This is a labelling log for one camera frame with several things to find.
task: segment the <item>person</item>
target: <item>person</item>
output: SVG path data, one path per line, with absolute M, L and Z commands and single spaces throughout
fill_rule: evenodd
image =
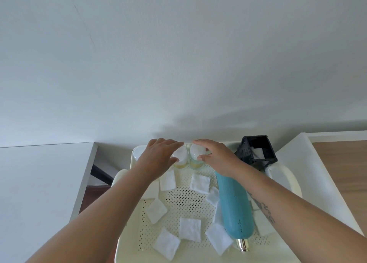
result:
M 301 262 L 367 262 L 367 239 L 296 196 L 250 165 L 224 144 L 193 141 L 212 154 L 199 157 L 218 173 L 237 180 L 256 200 Z M 149 184 L 177 161 L 184 143 L 149 141 L 135 166 L 76 219 L 46 242 L 27 263 L 104 263 Z

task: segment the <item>right arm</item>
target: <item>right arm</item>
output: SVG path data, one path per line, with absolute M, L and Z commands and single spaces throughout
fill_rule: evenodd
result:
M 224 144 L 193 142 L 212 152 L 199 159 L 249 192 L 300 261 L 367 262 L 367 239 L 361 234 L 242 162 Z

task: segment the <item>white jar lid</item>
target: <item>white jar lid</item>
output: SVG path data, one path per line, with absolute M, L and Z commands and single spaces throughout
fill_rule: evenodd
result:
M 178 164 L 186 163 L 189 157 L 189 153 L 187 152 L 186 146 L 182 145 L 179 149 L 173 152 L 172 156 L 174 158 L 178 158 Z
M 192 144 L 190 147 L 190 155 L 193 159 L 197 159 L 200 155 L 205 155 L 205 147 L 197 144 Z
M 146 145 L 139 145 L 135 147 L 135 149 L 132 151 L 132 156 L 136 161 L 140 158 L 141 154 L 143 154 L 145 149 Z

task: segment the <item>finger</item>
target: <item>finger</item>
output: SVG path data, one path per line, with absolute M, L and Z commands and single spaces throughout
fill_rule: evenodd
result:
M 197 157 L 197 159 L 199 161 L 203 161 L 203 162 L 210 164 L 211 154 L 210 155 L 200 155 Z
M 212 149 L 218 142 L 210 139 L 195 139 L 192 141 L 197 145 L 204 146 L 206 149 Z
M 162 142 L 164 142 L 164 141 L 165 141 L 165 139 L 164 139 L 164 138 L 162 138 L 162 137 L 160 137 L 160 138 L 158 138 L 158 139 L 157 139 L 156 144 L 158 144 L 158 143 L 162 143 Z
M 174 139 L 168 139 L 168 140 L 165 141 L 165 144 L 170 145 L 170 144 L 175 143 L 175 142 L 177 142 L 177 141 L 174 140 Z
M 149 140 L 147 147 L 152 146 L 156 141 L 156 139 Z
M 182 145 L 184 145 L 185 143 L 184 142 L 175 142 L 175 143 L 172 143 L 169 145 L 170 147 L 170 152 L 174 152 L 176 151 L 177 149 L 179 149 Z
M 170 168 L 175 162 L 178 162 L 179 159 L 178 158 L 170 158 L 168 160 L 168 167 Z

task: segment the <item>blue cylindrical bottle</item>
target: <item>blue cylindrical bottle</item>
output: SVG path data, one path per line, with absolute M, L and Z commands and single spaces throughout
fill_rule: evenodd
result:
M 246 190 L 234 179 L 215 173 L 224 227 L 232 238 L 247 239 L 254 233 L 254 219 Z

